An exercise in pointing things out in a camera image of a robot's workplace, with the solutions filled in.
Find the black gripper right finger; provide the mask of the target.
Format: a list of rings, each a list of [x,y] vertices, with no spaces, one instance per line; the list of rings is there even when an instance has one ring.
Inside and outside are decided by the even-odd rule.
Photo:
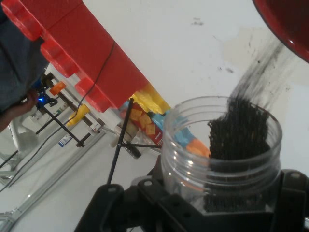
[[[271,230],[304,232],[305,218],[308,216],[309,178],[300,171],[283,170]]]

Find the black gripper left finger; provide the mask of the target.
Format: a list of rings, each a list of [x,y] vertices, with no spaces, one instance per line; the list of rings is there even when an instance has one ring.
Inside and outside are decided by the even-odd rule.
[[[145,179],[123,189],[118,184],[99,187],[82,215],[77,232],[204,232],[207,218],[177,194],[162,186],[160,159]]]

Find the person's bare hand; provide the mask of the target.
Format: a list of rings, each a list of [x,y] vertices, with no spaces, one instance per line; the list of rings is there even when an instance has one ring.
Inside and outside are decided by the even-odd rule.
[[[27,101],[23,103],[23,112],[24,114],[29,112],[37,104],[36,95],[28,95]]]

